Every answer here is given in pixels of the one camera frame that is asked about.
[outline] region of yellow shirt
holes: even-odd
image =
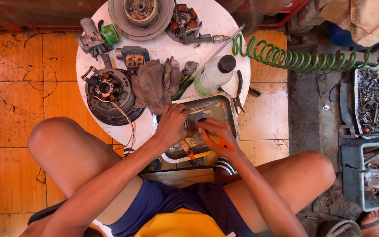
[[[225,237],[214,219],[184,208],[157,214],[137,232],[136,237]]]

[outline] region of cleaning fluid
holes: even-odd
[[[233,75],[236,67],[235,57],[232,55],[214,57],[201,75],[197,75],[194,81],[195,90],[199,94],[209,94],[215,89],[226,84]]]

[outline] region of green coiled air hose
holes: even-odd
[[[369,50],[365,51],[365,63],[361,66],[356,66],[356,60],[358,55],[352,53],[349,56],[349,63],[344,67],[346,62],[346,55],[344,53],[340,54],[339,60],[337,60],[335,54],[309,54],[309,53],[298,53],[288,50],[281,49],[273,44],[267,43],[266,40],[261,40],[257,44],[257,38],[255,36],[251,37],[247,43],[246,52],[242,51],[242,35],[238,34],[233,39],[232,53],[236,56],[238,53],[242,56],[248,56],[250,59],[254,59],[257,62],[262,62],[266,65],[283,68],[288,70],[349,70],[349,69],[361,69],[365,66],[377,67],[379,66],[379,61],[376,64],[369,62],[371,58],[371,52]]]

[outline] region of hand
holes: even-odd
[[[154,135],[155,139],[162,141],[167,148],[170,148],[180,140],[192,137],[195,131],[186,131],[184,127],[190,113],[191,110],[183,104],[165,105]]]
[[[195,125],[198,127],[198,132],[200,133],[200,138],[212,151],[216,152],[218,155],[226,158],[232,159],[236,156],[243,156],[244,153],[238,146],[238,142],[233,137],[232,130],[228,124],[224,124],[213,118],[208,118],[203,122],[196,122]],[[217,143],[213,142],[208,137],[208,132],[213,133],[217,137],[224,139],[232,147],[235,148],[236,152],[226,150],[219,146]]]

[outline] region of blue shorts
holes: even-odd
[[[125,214],[112,225],[118,237],[134,236],[156,214],[172,213],[179,208],[211,216],[225,235],[237,237],[254,233],[245,224],[222,186],[215,183],[196,183],[183,189],[161,182],[143,179],[143,185]]]

